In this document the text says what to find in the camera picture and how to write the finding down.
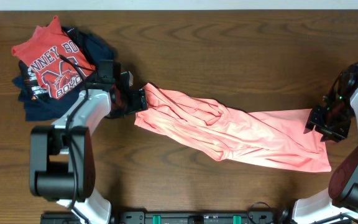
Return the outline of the pink t-shirt with gold print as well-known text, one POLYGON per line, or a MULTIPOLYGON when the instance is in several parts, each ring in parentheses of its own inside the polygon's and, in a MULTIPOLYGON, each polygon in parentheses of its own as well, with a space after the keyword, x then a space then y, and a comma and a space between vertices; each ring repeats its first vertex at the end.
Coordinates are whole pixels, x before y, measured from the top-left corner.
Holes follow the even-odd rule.
POLYGON ((144 90, 148 108, 136 114, 134 124, 202 151, 215 161, 331 171, 322 135, 304 132, 309 109, 246 113, 150 83, 144 90))

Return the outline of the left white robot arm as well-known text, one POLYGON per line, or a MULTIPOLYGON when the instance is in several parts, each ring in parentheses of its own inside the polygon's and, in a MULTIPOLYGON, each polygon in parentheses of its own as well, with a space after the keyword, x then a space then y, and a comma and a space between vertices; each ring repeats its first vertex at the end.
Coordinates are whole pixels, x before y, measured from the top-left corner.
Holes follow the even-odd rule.
POLYGON ((133 78, 131 72, 122 72, 86 83, 61 118, 32 129, 30 191, 67 208, 67 212, 43 213, 41 223, 114 223, 110 201, 95 188, 91 136, 106 117, 146 110, 145 91, 132 88, 133 78))

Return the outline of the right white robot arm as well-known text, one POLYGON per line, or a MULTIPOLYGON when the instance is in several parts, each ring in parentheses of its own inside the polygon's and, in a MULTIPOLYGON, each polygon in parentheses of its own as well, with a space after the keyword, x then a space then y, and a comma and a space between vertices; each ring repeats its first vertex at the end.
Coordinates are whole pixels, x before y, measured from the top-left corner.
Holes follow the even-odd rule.
MULTIPOLYGON (((350 91, 358 128, 358 79, 350 91)), ((291 223, 358 223, 358 146, 334 171, 328 188, 295 202, 291 223)))

